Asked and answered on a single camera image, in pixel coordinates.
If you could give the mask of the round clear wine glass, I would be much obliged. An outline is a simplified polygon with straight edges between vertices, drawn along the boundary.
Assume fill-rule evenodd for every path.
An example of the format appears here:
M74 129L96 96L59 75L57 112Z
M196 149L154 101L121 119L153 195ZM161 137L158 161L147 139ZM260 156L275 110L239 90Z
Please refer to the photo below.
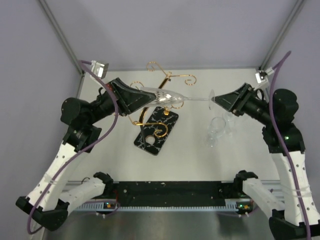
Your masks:
M236 116L231 112L225 111L222 117L226 123L226 133L228 135L233 135L236 131Z

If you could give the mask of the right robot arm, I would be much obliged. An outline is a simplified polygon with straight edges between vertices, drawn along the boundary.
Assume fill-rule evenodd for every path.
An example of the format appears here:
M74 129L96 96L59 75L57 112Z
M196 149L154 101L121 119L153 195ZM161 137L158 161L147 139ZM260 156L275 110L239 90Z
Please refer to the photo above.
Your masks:
M279 175L284 200L277 199L253 172L241 170L233 181L239 198L250 197L268 218L276 240L296 240L320 235L320 213L315 206L305 166L305 144L293 123L299 109L297 96L277 89L266 101L248 83L211 100L229 113L244 114L263 124L262 136Z

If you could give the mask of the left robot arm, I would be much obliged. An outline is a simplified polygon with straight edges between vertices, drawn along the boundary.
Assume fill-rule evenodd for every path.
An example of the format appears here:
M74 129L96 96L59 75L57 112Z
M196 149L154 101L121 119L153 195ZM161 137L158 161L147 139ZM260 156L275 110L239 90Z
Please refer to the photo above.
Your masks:
M49 231L59 229L73 210L90 199L106 199L113 194L113 179L103 172L97 172L85 183L63 192L77 166L98 143L102 130L94 123L114 113L130 115L156 98L153 93L129 87L119 78L105 87L107 90L92 102L74 97L63 102L60 120L68 129L58 153L37 186L15 203Z

